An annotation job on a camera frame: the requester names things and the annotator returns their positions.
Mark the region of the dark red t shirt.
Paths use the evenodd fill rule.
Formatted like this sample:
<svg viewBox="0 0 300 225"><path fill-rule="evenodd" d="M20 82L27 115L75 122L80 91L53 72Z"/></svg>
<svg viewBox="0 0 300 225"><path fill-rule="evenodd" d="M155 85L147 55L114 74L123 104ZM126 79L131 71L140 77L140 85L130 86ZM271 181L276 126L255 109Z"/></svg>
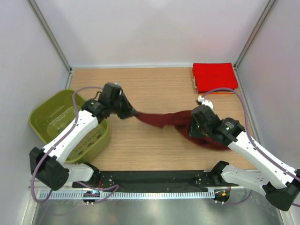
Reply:
<svg viewBox="0 0 300 225"><path fill-rule="evenodd" d="M189 135L190 124L192 122L191 110L166 114L138 112L135 117L141 122L160 129L163 129L165 126L174 126L183 137L197 146L210 150L229 150L227 146L214 141L210 137L191 137Z"/></svg>

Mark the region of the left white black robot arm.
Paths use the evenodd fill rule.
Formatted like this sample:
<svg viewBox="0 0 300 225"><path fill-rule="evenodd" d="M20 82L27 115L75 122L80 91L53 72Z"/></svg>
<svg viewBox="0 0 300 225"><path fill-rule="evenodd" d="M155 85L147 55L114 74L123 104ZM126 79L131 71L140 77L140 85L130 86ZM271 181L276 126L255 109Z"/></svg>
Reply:
<svg viewBox="0 0 300 225"><path fill-rule="evenodd" d="M101 88L97 99L85 101L80 109L75 108L75 118L50 143L30 151L31 187L39 180L53 191L65 183L83 182L93 188L99 183L97 168L88 164L67 164L71 151L76 145L103 120L116 114L124 120L136 116L138 112L128 101L122 87L108 82Z"/></svg>

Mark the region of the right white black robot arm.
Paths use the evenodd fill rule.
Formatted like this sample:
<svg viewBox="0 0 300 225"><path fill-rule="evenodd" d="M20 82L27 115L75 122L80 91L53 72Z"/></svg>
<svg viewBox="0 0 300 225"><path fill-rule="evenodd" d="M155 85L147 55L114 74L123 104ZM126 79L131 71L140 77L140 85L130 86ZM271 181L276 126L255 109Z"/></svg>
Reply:
<svg viewBox="0 0 300 225"><path fill-rule="evenodd" d="M300 193L300 172L285 164L259 144L236 120L221 120L213 112L213 104L198 97L191 111L191 137L208 137L239 153L258 169L258 173L220 161L211 170L211 180L221 186L225 182L248 188L263 195L282 211L288 211Z"/></svg>

